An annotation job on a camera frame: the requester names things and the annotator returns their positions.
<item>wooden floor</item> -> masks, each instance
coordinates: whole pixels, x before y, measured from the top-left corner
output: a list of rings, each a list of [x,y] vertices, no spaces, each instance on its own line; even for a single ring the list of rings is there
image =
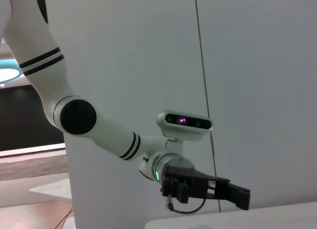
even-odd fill
[[[0,229],[54,229],[71,207],[71,203],[50,202],[0,208]]]

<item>ceiling light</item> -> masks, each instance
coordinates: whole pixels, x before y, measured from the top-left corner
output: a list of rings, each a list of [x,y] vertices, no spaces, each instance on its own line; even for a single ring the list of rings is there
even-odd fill
[[[22,71],[14,59],[0,60],[0,84],[17,79],[21,75]]]

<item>white table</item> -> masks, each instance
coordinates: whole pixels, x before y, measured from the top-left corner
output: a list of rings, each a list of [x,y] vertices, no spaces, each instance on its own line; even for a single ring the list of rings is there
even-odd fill
[[[56,181],[53,183],[41,185],[29,190],[30,192],[44,194],[51,197],[52,199],[64,201],[71,203],[71,191],[69,179],[64,179],[61,181]],[[63,229],[75,229],[75,219],[74,217],[67,218]]]
[[[317,229],[317,202],[161,219],[145,229]]]

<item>white robotic arm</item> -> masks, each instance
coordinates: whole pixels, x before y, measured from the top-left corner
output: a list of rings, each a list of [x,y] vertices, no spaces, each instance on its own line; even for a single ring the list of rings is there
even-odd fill
[[[69,86],[64,56],[37,1],[0,0],[0,8],[0,38],[3,32],[23,74],[39,93],[52,125],[64,133],[91,138],[98,146],[123,160],[132,160],[143,154],[139,170],[144,177],[161,184],[163,196],[168,196],[170,211],[197,212],[206,199],[225,199],[242,209],[249,208],[248,189],[229,184],[227,179],[205,175],[183,157],[183,140],[200,141],[212,129],[210,118],[164,111],[158,115],[157,124],[165,137],[141,137],[105,119]],[[215,187],[209,186],[212,181]],[[197,210],[180,212],[173,208],[173,197],[181,203],[187,203],[189,197],[204,201]]]

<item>white panel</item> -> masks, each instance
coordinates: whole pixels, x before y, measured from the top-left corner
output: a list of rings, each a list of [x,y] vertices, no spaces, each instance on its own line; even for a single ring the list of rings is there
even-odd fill
[[[161,135],[163,109],[207,115],[195,0],[47,0],[47,7],[71,86],[104,117],[150,136]],[[65,136],[65,143],[78,228],[140,229],[179,216],[165,209],[159,184],[143,178],[136,162],[87,139]],[[213,174],[209,136],[184,152]],[[200,213],[216,211],[210,201]]]
[[[316,3],[198,0],[217,174],[252,208],[317,200]]]

